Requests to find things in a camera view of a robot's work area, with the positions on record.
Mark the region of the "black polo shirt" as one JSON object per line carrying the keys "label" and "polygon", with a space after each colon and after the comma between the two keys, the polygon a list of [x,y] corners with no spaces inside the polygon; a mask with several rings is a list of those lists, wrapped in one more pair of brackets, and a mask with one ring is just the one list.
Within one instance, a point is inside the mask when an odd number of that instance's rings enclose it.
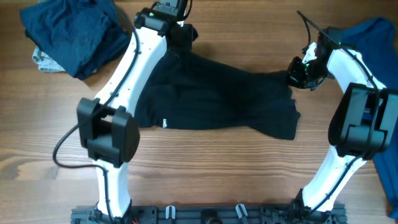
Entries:
{"label": "black polo shirt", "polygon": [[300,113],[285,74],[251,73],[191,51],[168,51],[151,72],[134,116],[141,128],[247,126],[273,138],[293,140]]}

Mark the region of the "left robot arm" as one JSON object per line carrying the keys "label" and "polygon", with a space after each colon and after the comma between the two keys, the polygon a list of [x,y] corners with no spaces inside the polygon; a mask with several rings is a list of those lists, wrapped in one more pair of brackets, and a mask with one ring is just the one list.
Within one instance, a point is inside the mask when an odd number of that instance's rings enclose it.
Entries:
{"label": "left robot arm", "polygon": [[191,1],[157,1],[138,12],[129,45],[110,80],[94,99],[80,100],[80,142],[97,172],[99,200],[93,207],[74,209],[72,223],[131,222],[127,173],[140,140],[134,120],[137,101],[191,8]]}

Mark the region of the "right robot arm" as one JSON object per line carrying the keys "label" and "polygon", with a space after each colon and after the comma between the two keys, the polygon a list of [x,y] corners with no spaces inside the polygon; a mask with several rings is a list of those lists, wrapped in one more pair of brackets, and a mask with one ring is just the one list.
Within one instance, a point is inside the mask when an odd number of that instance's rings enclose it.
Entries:
{"label": "right robot arm", "polygon": [[341,35],[335,27],[320,30],[318,40],[303,49],[304,58],[292,60],[286,75],[288,85],[308,90],[335,79],[343,92],[328,128],[326,158],[290,204],[289,218],[296,222],[330,212],[350,177],[387,149],[397,121],[397,91],[374,78],[362,55],[344,44]]}

